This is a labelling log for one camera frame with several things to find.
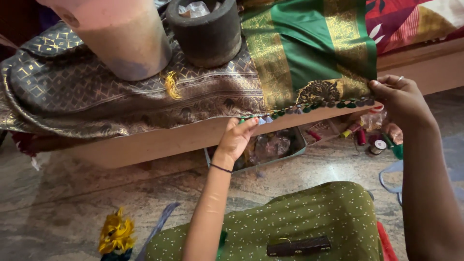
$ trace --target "wooden bed frame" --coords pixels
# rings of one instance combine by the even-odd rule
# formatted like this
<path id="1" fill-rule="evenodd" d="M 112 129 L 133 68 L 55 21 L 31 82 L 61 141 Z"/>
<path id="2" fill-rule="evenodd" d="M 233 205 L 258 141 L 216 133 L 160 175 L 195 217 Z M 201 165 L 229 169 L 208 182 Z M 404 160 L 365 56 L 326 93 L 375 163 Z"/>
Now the wooden bed frame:
<path id="1" fill-rule="evenodd" d="M 464 39 L 412 46 L 378 57 L 378 75 L 403 75 L 417 82 L 422 94 L 464 85 Z M 368 109 L 320 108 L 303 115 L 285 115 L 261 125 L 256 135 Z M 175 129 L 117 137 L 64 150 L 103 168 L 118 168 L 217 145 L 228 118 L 213 118 Z"/>

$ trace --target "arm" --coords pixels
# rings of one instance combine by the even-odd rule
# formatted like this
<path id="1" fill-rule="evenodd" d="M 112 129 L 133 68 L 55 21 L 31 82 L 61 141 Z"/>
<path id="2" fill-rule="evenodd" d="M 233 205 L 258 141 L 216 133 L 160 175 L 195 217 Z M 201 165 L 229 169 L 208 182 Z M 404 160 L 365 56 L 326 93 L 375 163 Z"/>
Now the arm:
<path id="1" fill-rule="evenodd" d="M 414 81 L 371 88 L 403 130 L 403 219 L 409 260 L 464 260 L 464 223 L 446 172 L 438 124 Z"/>
<path id="2" fill-rule="evenodd" d="M 238 119 L 232 118 L 214 153 L 212 164 L 232 170 L 257 124 L 257 118 L 240 125 Z M 213 166 L 209 169 L 206 184 L 190 221 L 182 258 L 184 261 L 216 260 L 230 180 L 230 173 Z"/>

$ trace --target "dotted fabric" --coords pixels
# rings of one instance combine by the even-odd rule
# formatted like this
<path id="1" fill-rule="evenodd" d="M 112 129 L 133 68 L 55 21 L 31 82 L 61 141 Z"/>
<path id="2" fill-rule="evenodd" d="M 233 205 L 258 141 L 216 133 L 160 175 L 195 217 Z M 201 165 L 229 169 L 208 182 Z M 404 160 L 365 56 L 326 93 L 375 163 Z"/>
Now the dotted fabric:
<path id="1" fill-rule="evenodd" d="M 368 192 L 352 182 L 325 183 L 284 195 L 262 207 L 236 211 L 224 218 L 228 233 L 221 261 L 383 260 L 381 242 Z M 147 245 L 147 261 L 181 260 L 188 224 L 166 229 Z M 269 243 L 326 235 L 329 252 L 270 258 Z"/>

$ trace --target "red bedsheet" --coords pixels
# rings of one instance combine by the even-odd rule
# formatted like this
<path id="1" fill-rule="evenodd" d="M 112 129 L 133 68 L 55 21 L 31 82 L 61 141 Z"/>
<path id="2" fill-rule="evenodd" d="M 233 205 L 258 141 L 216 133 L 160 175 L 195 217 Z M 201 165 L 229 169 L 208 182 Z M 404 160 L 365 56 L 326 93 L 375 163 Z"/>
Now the red bedsheet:
<path id="1" fill-rule="evenodd" d="M 464 37 L 464 0 L 367 0 L 366 27 L 377 54 Z"/>

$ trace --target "black bracelet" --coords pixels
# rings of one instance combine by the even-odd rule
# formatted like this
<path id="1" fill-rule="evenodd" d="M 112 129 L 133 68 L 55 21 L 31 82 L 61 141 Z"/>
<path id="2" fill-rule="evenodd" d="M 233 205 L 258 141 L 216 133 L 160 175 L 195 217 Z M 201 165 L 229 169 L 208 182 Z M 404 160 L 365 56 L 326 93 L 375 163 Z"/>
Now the black bracelet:
<path id="1" fill-rule="evenodd" d="M 221 167 L 219 167 L 219 166 L 214 165 L 213 163 L 209 163 L 209 164 L 210 164 L 211 166 L 213 166 L 213 167 L 216 167 L 216 168 L 220 169 L 220 170 L 223 170 L 223 171 L 225 171 L 225 172 L 229 172 L 230 174 L 233 174 L 233 171 L 232 171 L 232 170 L 223 169 L 223 168 L 221 168 Z"/>

